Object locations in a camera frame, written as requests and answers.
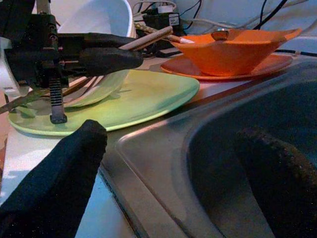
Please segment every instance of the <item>orange bowl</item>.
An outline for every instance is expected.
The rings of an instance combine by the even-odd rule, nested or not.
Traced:
[[[203,73],[235,76],[250,73],[282,44],[298,36],[301,29],[262,31],[230,29],[226,41],[215,41],[211,34],[184,36],[192,44],[172,44]]]

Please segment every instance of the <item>countertop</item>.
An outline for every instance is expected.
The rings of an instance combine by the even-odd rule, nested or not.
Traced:
[[[307,60],[296,57],[293,64]],[[146,59],[139,70],[160,71],[160,64],[167,59]],[[201,83],[198,94],[191,102],[226,91],[249,81]],[[38,136],[22,133],[10,127],[6,147],[0,204],[2,204],[32,170],[61,140],[61,137]],[[131,238],[132,229],[118,207],[112,193],[98,174],[77,238]]]

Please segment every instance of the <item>green plate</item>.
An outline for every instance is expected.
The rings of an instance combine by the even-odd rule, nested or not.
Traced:
[[[87,119],[111,131],[165,115],[189,101],[198,90],[199,82],[193,78],[129,70],[120,91],[89,106],[66,108],[65,124],[51,123],[50,103],[45,100],[18,107],[8,118],[18,130],[40,135],[70,135]]]

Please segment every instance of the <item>orange saucer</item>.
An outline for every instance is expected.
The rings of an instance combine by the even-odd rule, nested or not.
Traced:
[[[161,65],[161,69],[166,73],[188,76],[198,80],[250,80],[250,77],[275,73],[290,65],[292,61],[293,58],[291,56],[270,55],[249,74],[235,76],[212,76],[202,73],[200,69],[187,57],[181,55],[163,63]]]

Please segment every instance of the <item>sink basin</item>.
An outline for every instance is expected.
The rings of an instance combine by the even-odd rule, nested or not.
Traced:
[[[273,238],[233,136],[261,126],[317,165],[317,63],[109,134],[101,170],[138,237]]]

